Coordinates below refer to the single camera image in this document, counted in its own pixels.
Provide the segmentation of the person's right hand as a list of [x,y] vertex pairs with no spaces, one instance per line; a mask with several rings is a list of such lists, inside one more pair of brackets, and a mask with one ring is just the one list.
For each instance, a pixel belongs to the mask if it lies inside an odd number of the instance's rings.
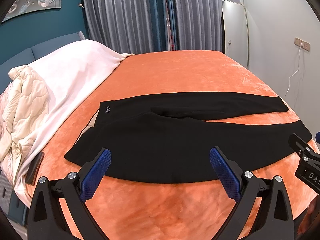
[[307,213],[299,225],[298,235],[301,235],[308,230],[308,228],[311,224],[311,216],[315,212],[315,208],[317,206],[317,200],[319,200],[319,195],[317,195],[315,198],[313,198],[313,200],[310,202]]

